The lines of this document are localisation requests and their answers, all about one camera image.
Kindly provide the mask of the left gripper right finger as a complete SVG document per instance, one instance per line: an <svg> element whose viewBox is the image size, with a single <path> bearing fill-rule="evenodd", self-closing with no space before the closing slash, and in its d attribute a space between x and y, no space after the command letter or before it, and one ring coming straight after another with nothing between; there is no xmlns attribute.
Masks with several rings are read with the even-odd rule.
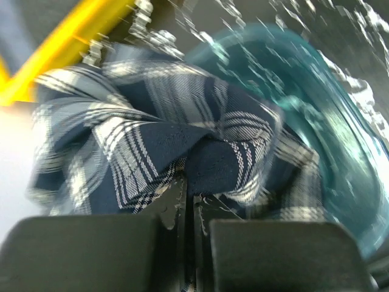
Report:
<svg viewBox="0 0 389 292"><path fill-rule="evenodd" d="M243 220L220 200L193 205L199 291L374 291L341 226Z"/></svg>

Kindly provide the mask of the navy plaid skirt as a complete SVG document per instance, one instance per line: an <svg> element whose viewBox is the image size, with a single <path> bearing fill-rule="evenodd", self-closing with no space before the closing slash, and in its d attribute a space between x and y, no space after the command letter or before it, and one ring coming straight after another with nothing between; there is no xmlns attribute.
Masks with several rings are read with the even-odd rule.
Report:
<svg viewBox="0 0 389 292"><path fill-rule="evenodd" d="M41 74L36 95L29 197L49 215L136 214L181 174L189 196L236 211L325 217L319 156L282 110L196 66L124 46L101 67Z"/></svg>

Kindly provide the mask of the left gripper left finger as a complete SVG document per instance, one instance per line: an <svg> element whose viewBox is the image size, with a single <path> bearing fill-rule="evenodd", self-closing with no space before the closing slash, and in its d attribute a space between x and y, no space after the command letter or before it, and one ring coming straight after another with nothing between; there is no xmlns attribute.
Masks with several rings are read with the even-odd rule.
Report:
<svg viewBox="0 0 389 292"><path fill-rule="evenodd" d="M136 215L32 217L1 247L2 291L180 291L186 180Z"/></svg>

